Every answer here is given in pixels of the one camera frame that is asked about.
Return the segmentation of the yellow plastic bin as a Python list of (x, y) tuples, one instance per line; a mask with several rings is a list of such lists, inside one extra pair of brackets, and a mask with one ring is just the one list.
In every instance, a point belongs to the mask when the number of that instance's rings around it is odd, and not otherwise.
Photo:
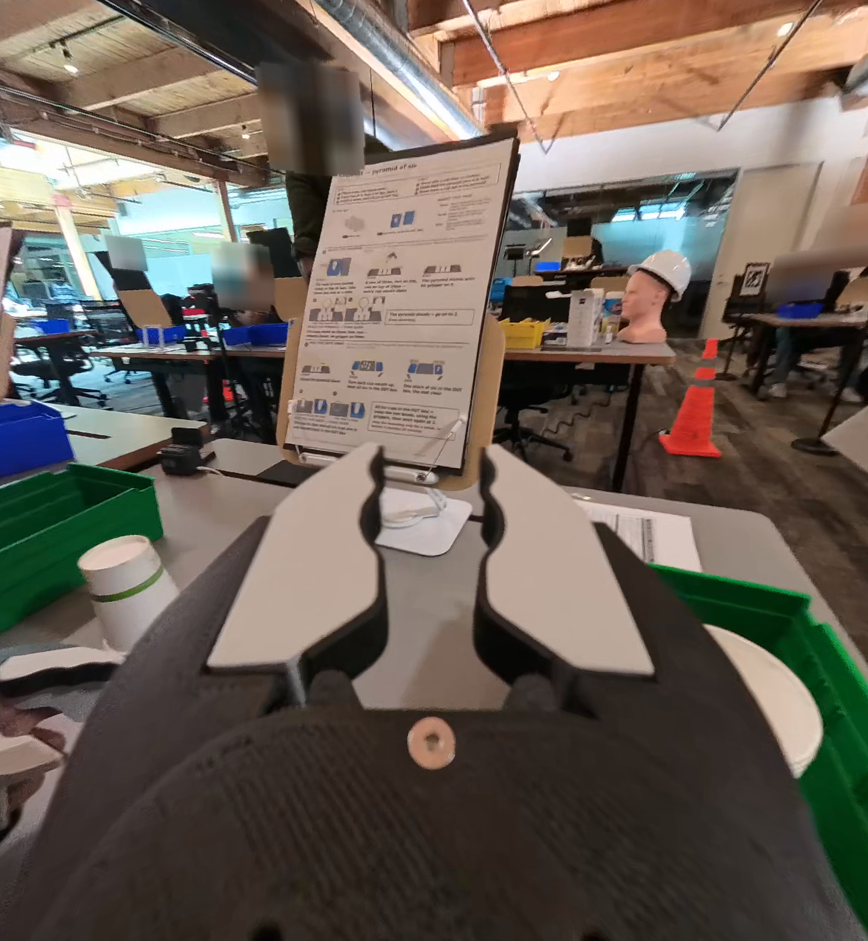
[(550, 320), (527, 318), (520, 321), (502, 319), (499, 322), (505, 337), (506, 351), (531, 351), (540, 349), (545, 333), (551, 328)]

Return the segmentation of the wooden desk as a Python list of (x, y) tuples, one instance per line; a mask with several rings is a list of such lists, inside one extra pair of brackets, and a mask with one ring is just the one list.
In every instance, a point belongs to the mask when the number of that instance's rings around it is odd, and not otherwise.
[(672, 365), (675, 362), (675, 351), (672, 347), (667, 343), (634, 345), (615, 341), (607, 346), (588, 348), (507, 349), (504, 353), (504, 360), (538, 363), (549, 367), (563, 367), (567, 363), (571, 365), (604, 363), (630, 368), (628, 397), (610, 477), (611, 490), (621, 492), (636, 428), (644, 372), (647, 367)]
[(168, 378), (197, 376), (202, 380), (213, 425), (245, 421), (257, 428), (261, 438), (271, 439), (286, 350), (286, 346), (189, 350), (184, 344), (164, 348), (124, 345), (95, 349), (91, 355), (149, 373), (165, 418), (188, 417), (186, 408), (169, 390)]
[[(750, 393), (757, 399), (763, 400), (769, 393), (769, 375), (774, 367), (768, 365), (771, 356), (775, 353), (777, 332), (788, 330), (803, 334), (816, 334), (816, 344), (811, 349), (826, 349), (834, 346), (842, 348), (855, 348), (857, 359), (860, 358), (860, 349), (863, 342), (868, 339), (868, 317), (851, 312), (825, 313), (818, 317), (781, 317), (773, 313), (752, 313), (740, 316), (735, 322), (740, 332), (754, 330), (757, 340), (753, 342), (753, 354), (746, 366), (744, 380)], [(826, 333), (830, 339), (836, 332), (842, 332), (843, 344), (827, 343), (821, 335)]]

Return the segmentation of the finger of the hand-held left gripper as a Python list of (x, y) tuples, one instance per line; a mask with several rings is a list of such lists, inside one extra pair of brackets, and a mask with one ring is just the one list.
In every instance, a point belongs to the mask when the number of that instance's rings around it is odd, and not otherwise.
[(37, 772), (45, 773), (63, 760), (59, 750), (35, 736), (0, 734), (0, 781), (18, 781)]
[(0, 665), (0, 693), (31, 695), (51, 688), (102, 683), (123, 662), (123, 653), (85, 646), (19, 654)]

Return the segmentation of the orange traffic cone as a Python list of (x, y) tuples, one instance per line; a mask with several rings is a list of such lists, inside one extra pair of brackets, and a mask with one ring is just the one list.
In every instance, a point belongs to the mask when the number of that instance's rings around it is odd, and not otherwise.
[(719, 459), (720, 449), (712, 441), (717, 377), (718, 340), (706, 342), (672, 426), (660, 434), (663, 451), (673, 456)]

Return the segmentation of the black charging hub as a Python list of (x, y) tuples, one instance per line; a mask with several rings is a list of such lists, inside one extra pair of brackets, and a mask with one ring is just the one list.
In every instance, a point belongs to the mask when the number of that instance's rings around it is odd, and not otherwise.
[(193, 476), (205, 467), (204, 433), (198, 428), (175, 426), (169, 443), (158, 451), (158, 463), (168, 476)]

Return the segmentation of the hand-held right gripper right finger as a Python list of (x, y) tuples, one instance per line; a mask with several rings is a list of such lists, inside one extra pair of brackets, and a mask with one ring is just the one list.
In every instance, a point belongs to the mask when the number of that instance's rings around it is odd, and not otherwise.
[(578, 501), (499, 445), (482, 454), (478, 659), (507, 685), (540, 674), (652, 677), (602, 534)]

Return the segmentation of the laminated paper sheet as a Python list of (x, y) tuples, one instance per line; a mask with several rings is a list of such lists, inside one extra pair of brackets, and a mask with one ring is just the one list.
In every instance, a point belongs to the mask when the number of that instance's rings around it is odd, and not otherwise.
[(641, 561), (703, 571), (691, 519), (686, 516), (606, 504), (573, 495), (588, 519), (609, 528)]

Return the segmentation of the white paper cup green band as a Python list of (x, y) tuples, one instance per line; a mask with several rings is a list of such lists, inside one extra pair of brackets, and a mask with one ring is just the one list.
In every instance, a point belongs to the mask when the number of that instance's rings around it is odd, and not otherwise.
[(179, 596), (179, 589), (152, 541), (123, 535), (102, 542), (77, 559), (101, 625), (104, 644), (132, 652), (153, 623)]
[(804, 682), (779, 658), (730, 630), (705, 624), (757, 702), (793, 777), (816, 759), (824, 737), (820, 709)]

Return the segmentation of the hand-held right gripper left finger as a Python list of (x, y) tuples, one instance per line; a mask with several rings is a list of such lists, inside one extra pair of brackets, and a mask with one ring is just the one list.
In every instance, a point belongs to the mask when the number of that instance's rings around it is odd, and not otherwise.
[(273, 511), (206, 660), (216, 674), (272, 675), (304, 706), (323, 672), (348, 679), (389, 640), (381, 532), (383, 453), (363, 444)]

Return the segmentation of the mannequin head white helmet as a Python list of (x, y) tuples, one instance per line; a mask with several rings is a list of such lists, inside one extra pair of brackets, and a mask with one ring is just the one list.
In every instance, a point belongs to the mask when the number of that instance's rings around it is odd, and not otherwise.
[(667, 334), (663, 310), (681, 299), (690, 284), (692, 266), (678, 251), (663, 249), (628, 269), (628, 282), (621, 305), (619, 342), (631, 345), (661, 345)]

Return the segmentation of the silver ceiling duct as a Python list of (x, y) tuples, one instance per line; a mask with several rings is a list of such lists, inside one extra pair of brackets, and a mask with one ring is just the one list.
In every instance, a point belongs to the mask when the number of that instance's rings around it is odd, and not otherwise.
[(315, 1), (323, 27), (411, 106), (453, 140), (486, 135), (485, 129), (440, 80), (387, 12), (370, 1)]

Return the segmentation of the white product box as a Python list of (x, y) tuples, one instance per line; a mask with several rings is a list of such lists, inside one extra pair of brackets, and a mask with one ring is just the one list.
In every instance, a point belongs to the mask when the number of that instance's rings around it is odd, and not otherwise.
[(601, 331), (606, 292), (601, 288), (573, 290), (569, 297), (566, 347), (590, 349)]

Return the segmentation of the white board stand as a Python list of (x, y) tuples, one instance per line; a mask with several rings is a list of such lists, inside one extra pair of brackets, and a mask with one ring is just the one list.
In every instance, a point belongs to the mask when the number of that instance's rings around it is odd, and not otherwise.
[(384, 487), (381, 447), (363, 444), (320, 471), (281, 504), (292, 547), (327, 564), (367, 564), (381, 541), (425, 557), (445, 554), (472, 512), (439, 489)]

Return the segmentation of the green plastic bin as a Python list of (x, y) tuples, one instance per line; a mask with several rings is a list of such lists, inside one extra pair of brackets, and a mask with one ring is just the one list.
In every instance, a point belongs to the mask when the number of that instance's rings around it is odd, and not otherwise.
[(776, 656), (819, 708), (823, 738), (800, 788), (835, 877), (868, 932), (868, 683), (811, 598), (774, 587), (654, 566), (706, 623)]
[(0, 634), (74, 590), (111, 538), (163, 537), (155, 480), (82, 464), (0, 486)]

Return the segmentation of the large blue plastic bin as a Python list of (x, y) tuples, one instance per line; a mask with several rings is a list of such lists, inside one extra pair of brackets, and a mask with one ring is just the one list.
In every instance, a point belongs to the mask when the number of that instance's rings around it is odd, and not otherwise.
[(74, 459), (58, 410), (37, 402), (0, 405), (0, 479)]

